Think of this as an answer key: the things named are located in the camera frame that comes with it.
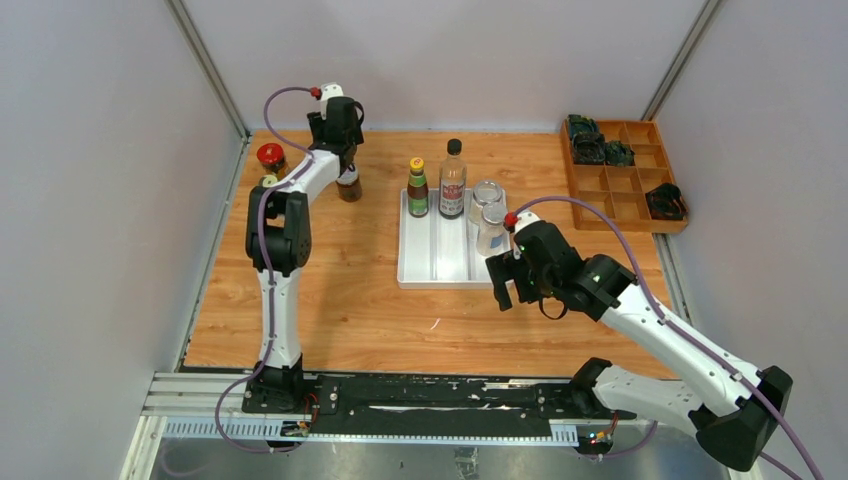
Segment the white-lid spice shaker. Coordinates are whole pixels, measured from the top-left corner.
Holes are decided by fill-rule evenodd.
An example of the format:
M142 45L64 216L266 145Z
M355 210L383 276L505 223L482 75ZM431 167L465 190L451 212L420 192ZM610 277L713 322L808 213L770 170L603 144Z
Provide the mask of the white-lid spice shaker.
M481 210L476 250L483 257L502 253L507 245L504 220L508 213L502 203L490 203Z

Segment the brown jar white lid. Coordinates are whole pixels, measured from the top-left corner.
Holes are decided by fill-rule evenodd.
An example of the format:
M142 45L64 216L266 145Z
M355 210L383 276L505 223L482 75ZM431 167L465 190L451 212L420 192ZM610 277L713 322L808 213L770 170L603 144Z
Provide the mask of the brown jar white lid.
M356 202L363 194L359 171L355 164L348 166L336 179L339 197L345 202Z

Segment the white divided plastic tray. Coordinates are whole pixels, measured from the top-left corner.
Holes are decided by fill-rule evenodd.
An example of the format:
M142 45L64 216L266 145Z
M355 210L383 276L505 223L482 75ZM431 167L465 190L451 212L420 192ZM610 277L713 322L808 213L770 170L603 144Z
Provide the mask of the white divided plastic tray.
M492 288L485 257L476 248L478 226L465 215L438 213L438 191L429 192L424 217L408 212L407 191L399 192L397 283L402 289Z

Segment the clear lidded glass jar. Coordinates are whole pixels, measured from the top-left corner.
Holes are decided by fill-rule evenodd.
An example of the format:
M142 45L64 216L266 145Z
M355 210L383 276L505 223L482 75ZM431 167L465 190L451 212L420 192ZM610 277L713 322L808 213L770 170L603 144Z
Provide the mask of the clear lidded glass jar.
M504 197L503 187L494 180L481 180L471 189L469 205L469 221L478 225L485 206L501 203Z

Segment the yellow-cap green bottle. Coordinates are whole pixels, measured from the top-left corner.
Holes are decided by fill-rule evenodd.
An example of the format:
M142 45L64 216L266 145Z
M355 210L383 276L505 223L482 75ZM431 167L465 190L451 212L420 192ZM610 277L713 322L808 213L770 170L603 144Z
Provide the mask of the yellow-cap green bottle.
M421 218L429 211L429 187L424 171L425 162L420 157L414 157L409 161L409 175L407 184L407 210L415 217Z

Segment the black-cap clear sauce bottle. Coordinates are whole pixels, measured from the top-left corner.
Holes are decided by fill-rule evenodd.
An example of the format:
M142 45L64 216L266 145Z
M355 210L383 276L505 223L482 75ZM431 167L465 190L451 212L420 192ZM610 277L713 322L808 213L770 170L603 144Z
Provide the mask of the black-cap clear sauce bottle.
M442 217L456 219L464 212L467 163L461 157L462 142L453 138L447 142L447 156L439 170L438 209Z

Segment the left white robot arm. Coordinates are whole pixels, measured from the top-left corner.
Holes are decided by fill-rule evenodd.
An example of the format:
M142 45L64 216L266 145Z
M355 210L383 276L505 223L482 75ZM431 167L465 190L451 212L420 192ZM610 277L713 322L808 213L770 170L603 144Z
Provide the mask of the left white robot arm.
M298 290L312 251L311 203L354 163L364 141L364 109L347 96L324 95L308 114L313 142L283 180L249 196L245 250L261 287L263 353L247 381L246 413L288 414L306 400L298 335Z

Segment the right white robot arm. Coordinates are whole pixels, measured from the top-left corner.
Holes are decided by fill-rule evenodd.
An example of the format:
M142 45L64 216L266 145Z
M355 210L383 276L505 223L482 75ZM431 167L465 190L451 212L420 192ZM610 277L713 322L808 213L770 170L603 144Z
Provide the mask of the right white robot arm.
M759 368L721 348L662 305L634 272L607 255L582 258L534 213L510 213L505 227L512 250L486 260L500 310L512 306L512 283L519 302L559 301L565 313L582 313L629 337L678 377L667 383L592 357L572 378L577 413L634 413L693 437L730 469L754 466L786 410L793 387L787 372Z

